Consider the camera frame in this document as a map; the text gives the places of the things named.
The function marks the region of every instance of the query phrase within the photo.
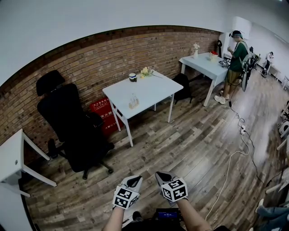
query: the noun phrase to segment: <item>green shirt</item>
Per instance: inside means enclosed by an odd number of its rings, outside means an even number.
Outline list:
[[[231,59],[231,65],[229,69],[235,72],[242,72],[242,65],[241,65],[239,57],[243,61],[243,59],[246,57],[247,54],[248,52],[244,44],[240,43],[233,53],[233,57]]]

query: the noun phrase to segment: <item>forearm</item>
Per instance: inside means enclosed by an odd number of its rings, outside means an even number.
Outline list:
[[[120,207],[115,207],[103,231],[121,231],[123,215],[125,210]]]
[[[186,199],[177,201],[182,217],[188,231],[207,231],[211,230],[208,222],[202,218]]]

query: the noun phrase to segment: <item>white sneaker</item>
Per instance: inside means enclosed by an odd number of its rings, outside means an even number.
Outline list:
[[[226,100],[223,96],[215,96],[214,99],[219,102],[220,104],[225,104]]]
[[[258,208],[259,208],[261,205],[263,205],[263,203],[264,203],[264,199],[261,199],[260,202],[259,202],[259,204],[258,204],[258,207],[255,209],[255,213],[257,213]]]
[[[227,94],[227,96],[226,96],[225,100],[229,100],[229,98],[230,98],[230,95],[229,95],[229,94]]]

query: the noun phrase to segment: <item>khaki shorts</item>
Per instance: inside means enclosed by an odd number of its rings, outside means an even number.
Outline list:
[[[241,75],[241,72],[235,72],[235,71],[232,71],[232,70],[228,70],[225,81],[229,85],[231,85],[231,84],[237,85],[238,84],[238,78],[239,78],[240,75]]]

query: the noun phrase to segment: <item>chair headrest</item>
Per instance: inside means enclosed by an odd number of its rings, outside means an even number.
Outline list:
[[[44,76],[42,76],[37,82],[36,82],[36,91],[37,95],[41,96],[45,93],[51,92],[59,84],[64,83],[64,78],[60,75],[58,70],[53,70],[51,72],[48,72]]]

